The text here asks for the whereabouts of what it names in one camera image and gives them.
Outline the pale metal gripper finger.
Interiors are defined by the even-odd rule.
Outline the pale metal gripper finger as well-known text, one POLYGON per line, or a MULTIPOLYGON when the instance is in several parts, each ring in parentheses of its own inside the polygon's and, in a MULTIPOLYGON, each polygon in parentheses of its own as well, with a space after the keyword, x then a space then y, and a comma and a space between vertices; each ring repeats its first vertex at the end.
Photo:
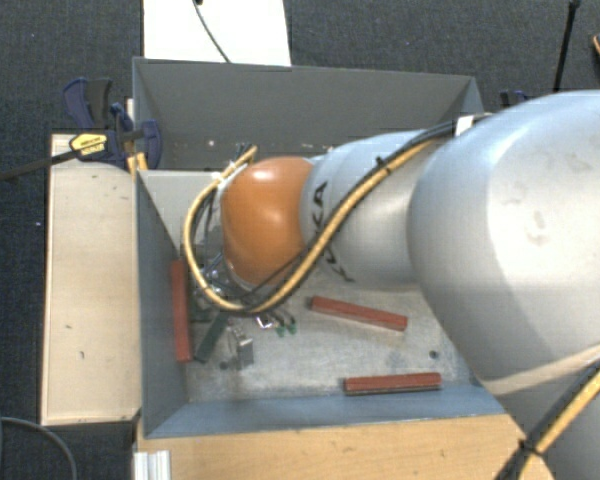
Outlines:
POLYGON ((234 328, 231 324, 226 327, 226 345, 227 355, 222 363, 223 369, 233 369, 236 366, 237 360, 237 345, 234 328))
POLYGON ((253 339, 242 331, 235 332, 236 359, 239 368, 247 368, 254 364, 253 339))

